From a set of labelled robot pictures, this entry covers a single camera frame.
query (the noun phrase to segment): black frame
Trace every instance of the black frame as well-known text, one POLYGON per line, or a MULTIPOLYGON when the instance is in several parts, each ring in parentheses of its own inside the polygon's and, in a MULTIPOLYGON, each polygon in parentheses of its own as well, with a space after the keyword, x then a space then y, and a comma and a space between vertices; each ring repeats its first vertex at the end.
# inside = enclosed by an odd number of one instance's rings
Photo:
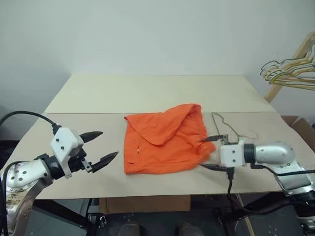
POLYGON ((80 227, 87 231, 87 236, 96 235, 98 228, 96 224, 89 221, 88 218, 62 206, 53 200, 35 200, 33 203, 33 209, 55 219, 64 221, 68 224, 80 227))
MULTIPOLYGON (((252 210, 263 210, 268 208, 268 206, 274 205, 275 202, 282 203, 285 201, 287 201, 287 198, 283 192, 272 192, 247 204, 245 207, 252 210)), ((191 208, 213 208, 222 223, 226 235, 235 236, 234 227, 236 222, 250 215, 250 213, 242 209, 232 211, 230 206, 230 201, 225 195, 192 195, 191 208)), ((96 235, 96 231, 100 227, 98 225, 99 222, 93 223, 88 219, 88 214, 84 217, 53 200, 35 200, 33 207, 53 218, 85 229, 87 231, 87 236, 96 235)))

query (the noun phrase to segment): table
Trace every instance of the table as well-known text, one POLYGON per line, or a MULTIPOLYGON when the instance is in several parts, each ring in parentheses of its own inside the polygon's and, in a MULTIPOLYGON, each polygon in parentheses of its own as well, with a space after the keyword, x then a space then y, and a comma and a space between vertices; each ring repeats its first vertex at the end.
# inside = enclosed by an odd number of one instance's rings
MULTIPOLYGON (((182 104, 198 103, 209 135, 216 134, 210 112, 219 112, 247 143, 284 141, 292 145, 296 158, 306 169, 314 169, 314 153, 281 116, 243 76, 90 76, 73 75, 45 111, 45 115, 78 133, 104 131, 84 145, 87 160, 97 162, 104 155, 119 151, 117 157, 97 173, 80 171, 70 179, 59 179, 37 199, 108 198, 125 196, 224 194, 225 173, 202 167, 165 175, 125 175, 123 144, 124 116, 131 113, 159 112, 182 104)), ((235 134, 216 117, 220 132, 235 134)), ((29 161, 43 153, 52 154, 51 126, 38 120, 14 150, 10 162, 29 161)), ((210 162, 218 163, 218 152, 210 162)), ((280 190, 266 170, 236 168, 233 193, 280 190)))

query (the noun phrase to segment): orange cloth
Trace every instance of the orange cloth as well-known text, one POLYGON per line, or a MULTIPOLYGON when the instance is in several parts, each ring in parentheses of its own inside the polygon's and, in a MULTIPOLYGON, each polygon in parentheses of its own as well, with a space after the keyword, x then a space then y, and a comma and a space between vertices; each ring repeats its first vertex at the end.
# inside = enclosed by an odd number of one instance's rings
POLYGON ((126 116, 125 173, 165 174, 191 170, 216 147, 207 137, 201 106, 183 104, 162 113, 126 116))

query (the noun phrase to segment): black cable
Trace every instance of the black cable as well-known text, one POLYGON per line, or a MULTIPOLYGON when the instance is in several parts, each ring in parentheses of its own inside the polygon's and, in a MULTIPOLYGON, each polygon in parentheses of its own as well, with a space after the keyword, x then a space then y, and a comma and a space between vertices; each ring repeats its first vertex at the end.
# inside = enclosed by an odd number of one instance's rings
POLYGON ((228 173, 229 185, 228 185, 228 188, 227 188, 226 197, 231 202, 231 208, 233 210, 235 210, 234 203, 236 205, 238 205, 241 210, 243 210, 243 211, 245 211, 245 212, 247 212, 249 214, 254 214, 254 215, 267 215, 267 214, 270 214, 270 213, 272 213, 274 211, 277 211, 277 210, 281 209, 282 207, 289 206, 289 205, 304 205, 304 206, 310 206, 310 207, 315 208, 315 206, 308 205, 308 204, 306 204, 304 202, 289 202, 289 203, 283 203, 280 206, 275 207, 275 208, 273 208, 271 210, 268 210, 268 211, 255 211, 255 210, 247 209, 244 206, 242 206, 237 200, 233 199, 233 196, 231 195, 231 189, 232 189, 232 185, 233 185, 234 168, 229 168, 229 171, 227 173, 228 173))
POLYGON ((2 119, 0 119, 0 126, 2 125, 3 122, 5 122, 6 119, 8 119, 9 117, 11 117, 13 115, 16 115, 16 114, 27 114, 27 115, 31 115, 31 116, 36 116, 36 117, 44 119, 45 121, 49 122, 51 125, 55 125, 56 124, 51 119, 49 119, 49 118, 47 118, 47 117, 45 117, 45 116, 43 116, 41 114, 35 113, 35 112, 14 111, 14 112, 6 114, 4 117, 2 117, 2 119))
MULTIPOLYGON (((3 203, 4 202, 4 199, 3 199, 4 194, 3 194, 3 189, 2 189, 1 178, 0 178, 0 184, 1 184, 1 187, 0 187, 0 202, 3 203)), ((2 234, 3 226, 7 223, 6 220, 5 220, 6 219, 6 205, 5 204, 0 204, 0 212, 1 212, 0 234, 2 234)))
POLYGON ((310 171, 293 171, 293 172, 278 174, 278 173, 274 172, 273 170, 271 170, 267 166, 262 166, 262 169, 269 170, 271 173, 273 173, 276 176, 292 176, 292 175, 302 175, 302 174, 313 174, 313 173, 315 173, 315 170, 310 170, 310 171))

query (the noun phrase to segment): black connector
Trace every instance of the black connector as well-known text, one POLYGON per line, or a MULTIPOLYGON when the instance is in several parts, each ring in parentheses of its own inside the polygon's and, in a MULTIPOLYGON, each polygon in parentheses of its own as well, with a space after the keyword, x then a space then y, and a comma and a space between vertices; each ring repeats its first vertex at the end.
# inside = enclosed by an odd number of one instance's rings
POLYGON ((254 163, 251 163, 251 168, 252 169, 264 169, 264 166, 263 165, 256 165, 254 163))
POLYGON ((62 127, 61 125, 58 125, 56 123, 52 124, 51 126, 53 127, 53 134, 54 135, 56 135, 58 129, 62 127))
POLYGON ((235 167, 227 168, 226 173, 228 180, 234 180, 235 167))

